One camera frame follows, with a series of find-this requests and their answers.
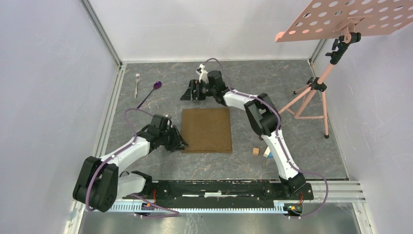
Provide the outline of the brown cloth napkin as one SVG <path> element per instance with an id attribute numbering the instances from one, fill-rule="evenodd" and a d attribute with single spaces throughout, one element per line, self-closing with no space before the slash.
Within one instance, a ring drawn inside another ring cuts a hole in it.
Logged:
<path id="1" fill-rule="evenodd" d="M 229 108 L 182 110 L 182 136 L 187 142 L 182 153 L 231 153 Z"/>

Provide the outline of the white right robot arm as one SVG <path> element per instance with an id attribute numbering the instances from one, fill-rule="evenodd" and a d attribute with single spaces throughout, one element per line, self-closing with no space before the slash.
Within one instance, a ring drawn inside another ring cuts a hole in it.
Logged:
<path id="1" fill-rule="evenodd" d="M 181 100 L 205 100 L 213 97 L 218 104 L 234 107 L 246 112 L 249 124 L 267 144 L 276 162 L 282 183 L 282 195 L 294 199 L 306 184 L 303 173 L 295 164 L 284 141 L 281 117 L 266 93 L 251 95 L 232 89 L 226 85 L 222 73 L 197 69 L 197 79 L 192 79 Z"/>

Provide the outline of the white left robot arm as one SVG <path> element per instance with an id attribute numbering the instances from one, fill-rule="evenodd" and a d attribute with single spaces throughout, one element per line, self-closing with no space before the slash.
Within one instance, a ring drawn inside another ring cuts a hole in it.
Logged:
<path id="1" fill-rule="evenodd" d="M 74 200 L 86 205 L 88 211 L 108 211 L 117 199 L 131 194 L 140 198 L 152 195 L 152 177 L 140 171 L 122 176 L 122 172 L 138 159 L 159 147 L 168 152 L 188 146 L 170 118 L 154 115 L 150 124 L 136 132 L 120 148 L 102 157 L 87 157 L 81 167 L 72 193 Z"/>

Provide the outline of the purple metallic spoon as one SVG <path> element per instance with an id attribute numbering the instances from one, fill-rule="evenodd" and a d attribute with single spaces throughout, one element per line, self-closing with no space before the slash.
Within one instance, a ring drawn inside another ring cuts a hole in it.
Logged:
<path id="1" fill-rule="evenodd" d="M 140 109 L 140 107 L 147 101 L 147 99 L 150 97 L 150 95 L 157 89 L 160 89 L 162 87 L 162 82 L 157 81 L 153 84 L 152 90 L 146 95 L 146 97 L 139 103 L 137 106 L 137 109 Z"/>

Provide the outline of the silver fork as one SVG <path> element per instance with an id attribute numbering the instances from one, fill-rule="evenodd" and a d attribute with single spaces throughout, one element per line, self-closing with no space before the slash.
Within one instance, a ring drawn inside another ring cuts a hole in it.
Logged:
<path id="1" fill-rule="evenodd" d="M 138 85 L 140 82 L 140 74 L 136 73 L 135 74 L 135 90 L 134 90 L 134 98 L 137 98 L 138 96 Z"/>

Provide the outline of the small tan wooden cube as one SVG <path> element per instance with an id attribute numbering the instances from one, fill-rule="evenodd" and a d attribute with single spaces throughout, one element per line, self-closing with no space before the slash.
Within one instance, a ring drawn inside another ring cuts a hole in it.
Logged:
<path id="1" fill-rule="evenodd" d="M 253 148 L 253 155 L 258 156 L 260 154 L 260 149 L 259 148 Z"/>

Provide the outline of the cream wooden block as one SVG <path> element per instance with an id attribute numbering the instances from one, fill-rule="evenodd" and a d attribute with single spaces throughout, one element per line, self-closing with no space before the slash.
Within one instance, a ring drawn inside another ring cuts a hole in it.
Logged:
<path id="1" fill-rule="evenodd" d="M 270 156 L 270 154 L 271 154 L 271 151 L 270 151 L 269 147 L 267 147 L 266 150 L 263 153 L 263 156 L 268 158 Z"/>

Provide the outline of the pink music stand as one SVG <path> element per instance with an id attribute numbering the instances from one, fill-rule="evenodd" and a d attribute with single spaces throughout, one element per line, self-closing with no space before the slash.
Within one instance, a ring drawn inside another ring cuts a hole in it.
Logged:
<path id="1" fill-rule="evenodd" d="M 316 93 L 322 101 L 324 136 L 329 138 L 325 81 L 349 47 L 367 36 L 389 35 L 412 23 L 411 0 L 313 0 L 291 26 L 276 35 L 276 42 L 318 40 L 309 59 L 313 76 L 294 91 L 296 97 L 280 109 L 295 119 L 306 119 L 302 113 Z"/>

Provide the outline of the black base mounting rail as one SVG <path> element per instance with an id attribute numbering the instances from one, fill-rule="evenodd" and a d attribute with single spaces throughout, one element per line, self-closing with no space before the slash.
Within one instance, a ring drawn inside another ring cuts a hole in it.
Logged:
<path id="1" fill-rule="evenodd" d="M 153 180 L 138 193 L 165 208 L 271 208 L 274 201 L 313 200 L 310 183 L 288 189 L 279 180 Z"/>

